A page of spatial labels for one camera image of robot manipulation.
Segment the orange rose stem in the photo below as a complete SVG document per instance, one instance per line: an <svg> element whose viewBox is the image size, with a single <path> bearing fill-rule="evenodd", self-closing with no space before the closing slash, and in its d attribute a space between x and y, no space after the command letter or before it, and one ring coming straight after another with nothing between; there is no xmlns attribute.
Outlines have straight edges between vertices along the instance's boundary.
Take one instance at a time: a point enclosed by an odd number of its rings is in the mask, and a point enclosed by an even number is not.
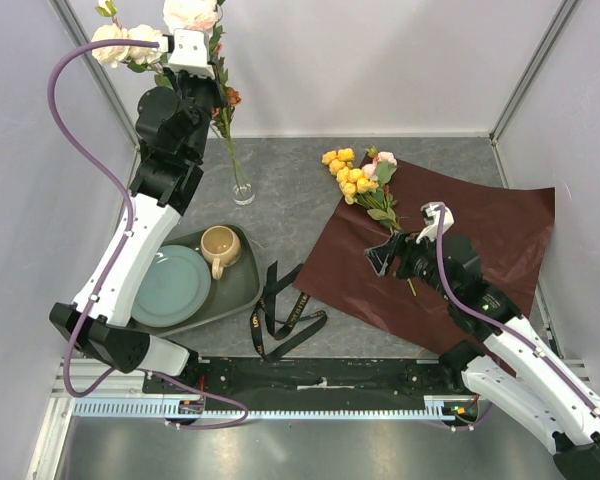
<svg viewBox="0 0 600 480"><path fill-rule="evenodd" d="M241 103L242 99L239 92L228 85L228 70L224 66L224 57L221 54L222 43L218 41L213 47L214 59L217 66L217 79L220 82L220 91L224 98L224 105L215 108L212 113L213 132L223 140L224 146L229 155L233 168L233 194L234 200L245 202L250 197L250 187L248 180L242 171L240 162L237 159L235 152L235 144L231 134L231 124L233 121L236 107Z"/></svg>

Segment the white peony stem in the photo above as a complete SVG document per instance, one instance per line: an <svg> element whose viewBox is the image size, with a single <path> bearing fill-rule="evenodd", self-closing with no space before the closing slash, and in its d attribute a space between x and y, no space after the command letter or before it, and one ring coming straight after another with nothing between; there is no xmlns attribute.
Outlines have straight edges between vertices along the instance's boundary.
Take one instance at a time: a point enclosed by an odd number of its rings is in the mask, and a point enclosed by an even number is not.
<svg viewBox="0 0 600 480"><path fill-rule="evenodd" d="M108 20L97 28L91 41L132 40L141 42L158 42L163 34L160 30L146 24L140 24L131 29L124 28L117 18L117 9L113 1L99 0L96 12ZM116 68L126 66L134 73L150 72L157 86L172 88L173 85L164 71L166 54L156 48L135 45L113 45L91 51L94 59L103 66Z"/></svg>

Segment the yellow rose stem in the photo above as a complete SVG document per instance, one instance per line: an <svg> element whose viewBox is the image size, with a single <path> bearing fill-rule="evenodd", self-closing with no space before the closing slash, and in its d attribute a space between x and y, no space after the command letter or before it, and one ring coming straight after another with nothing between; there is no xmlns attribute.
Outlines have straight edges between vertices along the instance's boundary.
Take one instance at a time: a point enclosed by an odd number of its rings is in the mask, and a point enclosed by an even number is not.
<svg viewBox="0 0 600 480"><path fill-rule="evenodd" d="M355 167L352 148L332 150L322 155L322 164L335 177L344 201L348 205L360 205L369 217L387 228L391 233L401 231L400 217L394 207L397 200L391 193L389 183L384 187L368 180L362 167Z"/></svg>

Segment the small pink peony stem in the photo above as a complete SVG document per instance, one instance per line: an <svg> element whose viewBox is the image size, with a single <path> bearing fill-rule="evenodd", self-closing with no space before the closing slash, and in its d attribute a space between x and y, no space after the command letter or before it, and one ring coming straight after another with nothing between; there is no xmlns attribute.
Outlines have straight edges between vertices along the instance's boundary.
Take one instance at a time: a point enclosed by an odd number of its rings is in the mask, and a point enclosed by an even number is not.
<svg viewBox="0 0 600 480"><path fill-rule="evenodd" d="M366 149L370 162L362 167L365 177L379 186L387 185L398 168L392 152L380 151L375 146Z"/></svg>

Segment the red wrapping paper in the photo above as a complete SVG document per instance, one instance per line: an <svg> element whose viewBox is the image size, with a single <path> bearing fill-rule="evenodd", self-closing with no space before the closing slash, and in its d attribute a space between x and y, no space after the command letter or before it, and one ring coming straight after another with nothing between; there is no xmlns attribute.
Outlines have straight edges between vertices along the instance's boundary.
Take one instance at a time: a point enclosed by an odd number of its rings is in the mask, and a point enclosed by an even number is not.
<svg viewBox="0 0 600 480"><path fill-rule="evenodd" d="M554 189L483 186L405 161L398 163L389 187L408 232L423 228L422 205L444 202L454 217L447 234L469 238L481 258L484 278L530 314L554 225ZM340 201L296 277L295 288L436 355L468 339L431 288L418 280L375 274L363 252L387 238L387 229L362 207Z"/></svg>

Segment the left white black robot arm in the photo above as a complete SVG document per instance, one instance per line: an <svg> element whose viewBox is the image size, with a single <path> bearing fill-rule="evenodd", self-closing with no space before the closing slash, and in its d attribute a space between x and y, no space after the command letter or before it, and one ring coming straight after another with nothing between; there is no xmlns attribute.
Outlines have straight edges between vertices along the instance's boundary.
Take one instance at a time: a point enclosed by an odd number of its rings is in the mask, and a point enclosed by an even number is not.
<svg viewBox="0 0 600 480"><path fill-rule="evenodd" d="M128 323L145 275L199 185L212 113L225 99L209 67L164 73L169 84L146 91L137 105L141 160L114 236L88 282L71 303L55 304L49 319L87 356L122 373L164 373L170 387L188 393L200 378L190 350Z"/></svg>

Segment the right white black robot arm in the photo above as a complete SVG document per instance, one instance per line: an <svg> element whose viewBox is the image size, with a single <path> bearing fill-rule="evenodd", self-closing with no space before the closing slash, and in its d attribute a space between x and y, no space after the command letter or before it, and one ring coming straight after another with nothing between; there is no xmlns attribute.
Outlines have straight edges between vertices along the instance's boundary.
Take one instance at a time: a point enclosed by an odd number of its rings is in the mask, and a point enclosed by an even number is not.
<svg viewBox="0 0 600 480"><path fill-rule="evenodd" d="M442 354L447 392L485 398L532 434L566 479L600 479L600 396L551 350L528 318L482 275L468 238L442 242L395 232L364 252L379 276L418 279L443 297L453 322L476 339Z"/></svg>

